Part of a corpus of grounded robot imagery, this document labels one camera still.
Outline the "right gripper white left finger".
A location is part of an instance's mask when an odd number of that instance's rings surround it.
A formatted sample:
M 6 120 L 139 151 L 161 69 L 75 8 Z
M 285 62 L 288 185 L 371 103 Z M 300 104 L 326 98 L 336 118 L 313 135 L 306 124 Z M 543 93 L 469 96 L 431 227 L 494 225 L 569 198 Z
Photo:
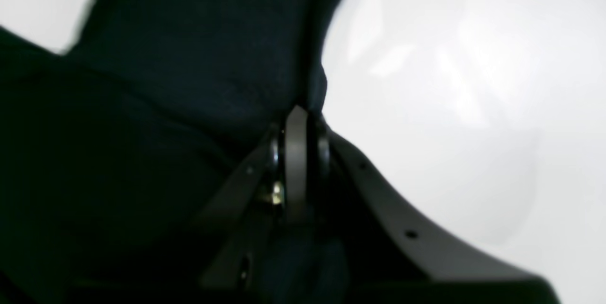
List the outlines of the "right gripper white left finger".
M 195 216 L 194 231 L 220 239 L 197 276 L 202 295 L 247 295 L 262 281 L 275 232 L 307 214 L 309 112 L 296 105 Z

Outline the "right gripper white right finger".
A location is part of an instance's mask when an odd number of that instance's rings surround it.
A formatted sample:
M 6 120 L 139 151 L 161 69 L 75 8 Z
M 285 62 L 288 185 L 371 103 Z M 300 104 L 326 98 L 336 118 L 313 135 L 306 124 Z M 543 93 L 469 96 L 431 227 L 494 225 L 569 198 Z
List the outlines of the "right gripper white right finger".
M 346 304 L 558 304 L 541 276 L 472 247 L 405 200 L 353 144 L 312 117 L 317 193 L 350 259 Z

